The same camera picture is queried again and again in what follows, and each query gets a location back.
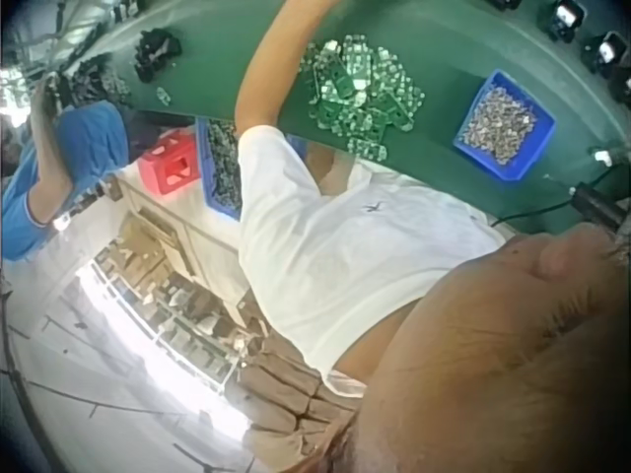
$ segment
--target green conveyor belt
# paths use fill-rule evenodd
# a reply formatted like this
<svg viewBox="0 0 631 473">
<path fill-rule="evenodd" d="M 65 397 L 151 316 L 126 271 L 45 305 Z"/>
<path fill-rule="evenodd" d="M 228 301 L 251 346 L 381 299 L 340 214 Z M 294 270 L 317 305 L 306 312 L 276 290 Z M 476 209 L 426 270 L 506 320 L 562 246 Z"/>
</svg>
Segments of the green conveyor belt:
<svg viewBox="0 0 631 473">
<path fill-rule="evenodd" d="M 609 96 L 605 80 L 580 62 L 579 42 L 554 43 L 536 27 L 541 3 L 525 1 L 518 11 L 502 14 L 484 0 L 353 0 L 329 17 L 319 36 L 365 34 L 370 45 L 397 54 L 426 93 L 411 133 L 387 131 L 387 166 L 504 217 L 566 200 L 566 190 L 543 178 L 547 174 L 568 187 L 600 175 L 604 168 L 589 149 L 624 142 L 631 122 L 629 111 Z M 247 63 L 280 5 L 280 0 L 156 0 L 90 53 L 113 52 L 139 108 L 232 118 Z M 606 31 L 594 16 L 591 27 Z M 133 72 L 133 46 L 139 32 L 151 28 L 172 31 L 184 53 L 175 67 L 144 85 Z M 511 75 L 557 119 L 545 155 L 517 183 L 498 180 L 452 146 L 475 94 L 495 69 Z M 170 107 L 158 101 L 158 87 L 171 95 Z M 343 148 L 342 140 L 309 119 L 307 101 L 299 82 L 284 107 L 281 128 Z M 614 172 L 601 189 L 612 196 L 628 192 L 628 171 Z M 558 233 L 579 220 L 566 208 L 514 225 L 525 232 Z"/>
</svg>

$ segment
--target blue shirt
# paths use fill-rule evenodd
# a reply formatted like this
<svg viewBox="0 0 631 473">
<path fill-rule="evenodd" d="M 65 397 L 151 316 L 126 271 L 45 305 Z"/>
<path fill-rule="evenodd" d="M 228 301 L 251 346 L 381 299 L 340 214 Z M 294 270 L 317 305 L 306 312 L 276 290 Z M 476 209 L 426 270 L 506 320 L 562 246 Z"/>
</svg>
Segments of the blue shirt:
<svg viewBox="0 0 631 473">
<path fill-rule="evenodd" d="M 61 114 L 55 126 L 55 136 L 74 184 L 72 193 L 58 212 L 60 215 L 101 178 L 129 164 L 129 145 L 120 113 L 107 101 Z M 48 237 L 49 226 L 37 223 L 27 204 L 29 190 L 37 180 L 37 155 L 31 139 L 2 196 L 2 257 L 5 259 L 25 258 Z"/>
</svg>

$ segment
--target red plastic crate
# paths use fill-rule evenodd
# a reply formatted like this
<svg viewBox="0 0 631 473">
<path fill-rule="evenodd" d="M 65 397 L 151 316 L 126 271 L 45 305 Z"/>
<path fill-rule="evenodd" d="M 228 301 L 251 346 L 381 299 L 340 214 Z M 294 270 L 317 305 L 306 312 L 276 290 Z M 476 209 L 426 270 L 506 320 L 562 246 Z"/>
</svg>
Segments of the red plastic crate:
<svg viewBox="0 0 631 473">
<path fill-rule="evenodd" d="M 140 177 L 147 189 L 167 195 L 200 177 L 195 136 L 176 130 L 138 160 Z"/>
</svg>

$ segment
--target blue bin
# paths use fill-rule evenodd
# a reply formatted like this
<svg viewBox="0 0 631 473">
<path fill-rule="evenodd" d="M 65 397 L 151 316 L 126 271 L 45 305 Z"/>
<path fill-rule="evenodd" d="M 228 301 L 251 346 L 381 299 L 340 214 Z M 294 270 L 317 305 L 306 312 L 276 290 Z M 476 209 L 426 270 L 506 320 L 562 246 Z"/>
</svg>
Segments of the blue bin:
<svg viewBox="0 0 631 473">
<path fill-rule="evenodd" d="M 473 116 L 473 112 L 486 96 L 486 94 L 494 87 L 503 87 L 516 100 L 521 101 L 525 106 L 531 108 L 532 113 L 536 116 L 534 129 L 527 134 L 518 154 L 506 165 L 502 166 L 495 161 L 493 155 L 488 152 L 472 148 L 465 145 L 460 138 L 466 131 L 466 127 Z M 541 157 L 545 146 L 547 145 L 552 133 L 556 128 L 556 120 L 545 110 L 537 101 L 518 86 L 508 75 L 500 70 L 495 71 L 489 77 L 480 92 L 477 94 L 473 105 L 462 123 L 454 145 L 474 158 L 485 168 L 496 174 L 502 180 L 520 180 L 530 167 Z"/>
<path fill-rule="evenodd" d="M 215 198 L 215 161 L 210 143 L 208 143 L 208 118 L 195 118 L 195 142 L 197 144 L 197 161 L 201 173 L 202 188 L 206 205 L 217 212 L 221 212 L 235 220 L 241 218 L 241 209 L 235 209 L 221 204 Z M 302 138 L 289 135 L 287 141 L 296 150 L 302 160 L 307 156 L 307 142 Z"/>
</svg>

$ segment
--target logo on shirt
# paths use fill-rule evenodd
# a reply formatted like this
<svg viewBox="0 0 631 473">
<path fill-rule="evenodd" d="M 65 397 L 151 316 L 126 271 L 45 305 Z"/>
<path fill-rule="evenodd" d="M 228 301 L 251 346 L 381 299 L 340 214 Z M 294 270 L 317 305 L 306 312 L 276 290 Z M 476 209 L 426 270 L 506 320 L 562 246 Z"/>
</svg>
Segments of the logo on shirt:
<svg viewBox="0 0 631 473">
<path fill-rule="evenodd" d="M 384 202 L 378 202 L 375 205 L 365 205 L 364 210 L 367 214 L 372 214 L 373 212 L 379 212 L 382 209 L 382 204 Z"/>
</svg>

